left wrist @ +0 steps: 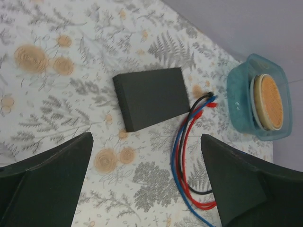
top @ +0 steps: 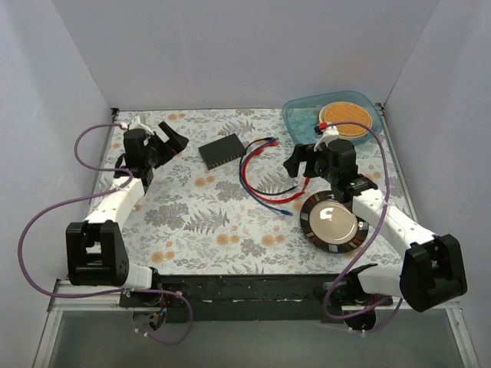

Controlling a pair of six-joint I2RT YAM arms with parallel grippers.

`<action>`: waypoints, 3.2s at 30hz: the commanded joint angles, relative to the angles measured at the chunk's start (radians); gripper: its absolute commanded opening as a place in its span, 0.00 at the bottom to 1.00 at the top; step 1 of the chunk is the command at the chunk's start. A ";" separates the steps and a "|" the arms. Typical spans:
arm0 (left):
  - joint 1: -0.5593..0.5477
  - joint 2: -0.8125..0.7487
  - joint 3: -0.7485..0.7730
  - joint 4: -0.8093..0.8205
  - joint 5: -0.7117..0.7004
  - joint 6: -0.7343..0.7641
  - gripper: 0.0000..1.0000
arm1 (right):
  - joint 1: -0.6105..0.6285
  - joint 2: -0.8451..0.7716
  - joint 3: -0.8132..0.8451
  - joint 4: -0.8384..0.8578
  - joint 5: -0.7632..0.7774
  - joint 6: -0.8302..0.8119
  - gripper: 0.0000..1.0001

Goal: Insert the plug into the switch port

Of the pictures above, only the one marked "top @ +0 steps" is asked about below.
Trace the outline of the black network switch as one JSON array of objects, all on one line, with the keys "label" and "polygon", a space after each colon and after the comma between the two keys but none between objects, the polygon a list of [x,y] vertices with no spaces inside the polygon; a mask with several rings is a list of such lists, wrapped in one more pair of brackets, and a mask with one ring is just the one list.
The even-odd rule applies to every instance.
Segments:
[{"label": "black network switch", "polygon": [[246,148],[234,133],[200,146],[198,150],[206,168],[211,170],[242,157]]}]

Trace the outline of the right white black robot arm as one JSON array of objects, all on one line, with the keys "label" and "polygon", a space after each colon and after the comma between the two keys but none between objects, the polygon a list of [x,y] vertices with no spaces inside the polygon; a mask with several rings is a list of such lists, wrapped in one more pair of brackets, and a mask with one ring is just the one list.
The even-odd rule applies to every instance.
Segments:
[{"label": "right white black robot arm", "polygon": [[389,205],[388,193],[358,172],[351,142],[298,144],[284,167],[296,177],[301,163],[306,164],[305,177],[329,182],[334,199],[374,226],[374,234],[381,235],[402,258],[398,271],[370,264],[339,274],[338,279],[348,283],[347,294],[353,303],[362,305],[380,294],[404,299],[415,311],[423,312],[467,292],[457,239],[436,235]]}]

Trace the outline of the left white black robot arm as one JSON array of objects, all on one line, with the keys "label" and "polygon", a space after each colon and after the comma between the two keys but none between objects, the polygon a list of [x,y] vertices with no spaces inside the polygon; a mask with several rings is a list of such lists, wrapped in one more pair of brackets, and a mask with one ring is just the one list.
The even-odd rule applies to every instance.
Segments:
[{"label": "left white black robot arm", "polygon": [[109,193],[85,220],[66,229],[68,277],[73,285],[135,288],[148,307],[162,301],[163,288],[153,281],[151,268],[130,262],[121,229],[147,193],[153,171],[189,142],[164,121],[158,127],[162,136],[139,120],[123,127],[124,153],[117,160]]}]

